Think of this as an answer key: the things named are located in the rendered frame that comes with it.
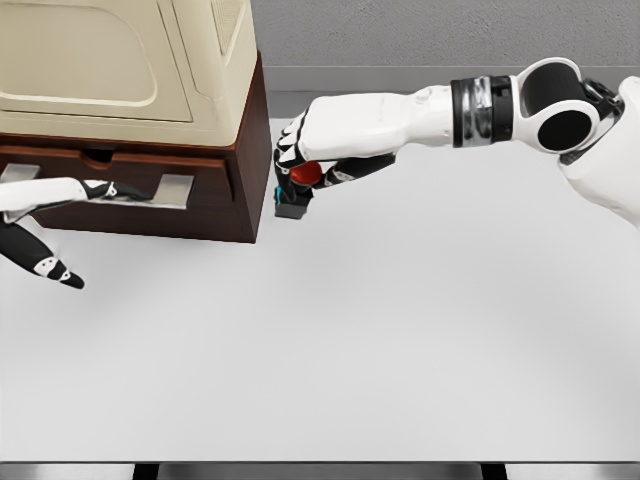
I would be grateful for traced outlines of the brown drawer with metal handle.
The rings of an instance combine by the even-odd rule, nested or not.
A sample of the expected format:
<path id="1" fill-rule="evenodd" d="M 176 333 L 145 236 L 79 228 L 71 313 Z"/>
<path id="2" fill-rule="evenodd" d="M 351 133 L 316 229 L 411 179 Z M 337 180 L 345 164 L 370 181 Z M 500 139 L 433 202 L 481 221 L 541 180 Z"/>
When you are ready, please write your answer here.
<path id="1" fill-rule="evenodd" d="M 223 160 L 116 152 L 108 162 L 93 160 L 76 149 L 0 146 L 0 166 L 8 163 L 41 167 L 40 176 L 75 177 L 124 182 L 151 194 L 164 175 L 194 178 L 188 206 L 222 205 L 233 202 L 233 191 Z"/>

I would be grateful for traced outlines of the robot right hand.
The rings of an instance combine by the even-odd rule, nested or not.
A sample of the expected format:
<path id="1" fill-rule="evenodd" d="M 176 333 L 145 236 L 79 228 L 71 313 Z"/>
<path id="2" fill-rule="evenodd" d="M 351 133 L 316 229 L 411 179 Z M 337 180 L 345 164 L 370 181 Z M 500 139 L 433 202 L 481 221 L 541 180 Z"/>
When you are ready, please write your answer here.
<path id="1" fill-rule="evenodd" d="M 406 143 L 410 104 L 409 95 L 393 93 L 318 97 L 281 131 L 274 171 L 288 175 L 316 161 L 322 177 L 312 189 L 319 190 L 386 168 Z"/>

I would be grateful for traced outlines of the brown wooden cabinet body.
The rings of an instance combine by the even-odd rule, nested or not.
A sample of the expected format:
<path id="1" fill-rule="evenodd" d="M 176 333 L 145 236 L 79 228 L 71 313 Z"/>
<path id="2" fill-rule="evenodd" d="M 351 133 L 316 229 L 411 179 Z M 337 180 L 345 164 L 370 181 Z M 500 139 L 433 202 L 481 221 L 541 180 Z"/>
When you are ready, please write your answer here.
<path id="1" fill-rule="evenodd" d="M 64 122 L 51 135 L 19 133 L 0 124 L 0 146 L 76 149 L 93 160 L 108 162 L 116 152 L 223 160 L 233 191 L 229 206 L 163 208 L 125 202 L 74 203 L 41 210 L 35 218 L 54 229 L 160 237 L 255 242 L 271 164 L 266 90 L 262 59 L 254 56 L 248 95 L 235 140 L 226 146 L 197 145 L 186 129 L 162 123 L 155 138 L 134 122 L 100 121 L 82 125 Z"/>

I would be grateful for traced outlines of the red button black switch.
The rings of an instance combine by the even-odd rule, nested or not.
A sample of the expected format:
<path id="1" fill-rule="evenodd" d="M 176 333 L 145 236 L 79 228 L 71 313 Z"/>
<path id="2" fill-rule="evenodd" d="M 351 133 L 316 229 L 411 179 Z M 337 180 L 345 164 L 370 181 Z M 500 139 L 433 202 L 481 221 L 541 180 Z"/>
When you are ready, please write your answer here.
<path id="1" fill-rule="evenodd" d="M 313 198 L 312 186 L 322 177 L 318 162 L 309 161 L 295 167 L 284 175 L 275 168 L 278 186 L 274 192 L 275 216 L 301 219 Z"/>

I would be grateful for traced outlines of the beige cabinet top unit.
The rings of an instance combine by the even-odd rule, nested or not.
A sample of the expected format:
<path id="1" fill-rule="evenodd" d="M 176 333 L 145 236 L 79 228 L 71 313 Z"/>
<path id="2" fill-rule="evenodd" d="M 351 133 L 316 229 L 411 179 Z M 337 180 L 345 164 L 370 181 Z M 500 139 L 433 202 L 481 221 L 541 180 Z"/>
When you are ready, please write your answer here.
<path id="1" fill-rule="evenodd" d="M 227 146 L 250 0 L 0 0 L 0 133 Z"/>

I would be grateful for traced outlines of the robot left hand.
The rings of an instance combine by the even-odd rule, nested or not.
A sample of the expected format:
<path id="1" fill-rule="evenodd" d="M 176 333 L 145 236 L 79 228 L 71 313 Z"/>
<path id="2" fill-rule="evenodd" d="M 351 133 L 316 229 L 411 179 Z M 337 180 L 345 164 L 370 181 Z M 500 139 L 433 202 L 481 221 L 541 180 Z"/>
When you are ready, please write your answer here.
<path id="1" fill-rule="evenodd" d="M 82 289 L 84 281 L 38 237 L 18 224 L 34 211 L 86 202 L 125 197 L 150 201 L 153 195 L 122 182 L 58 177 L 0 184 L 0 255 L 25 271 Z"/>

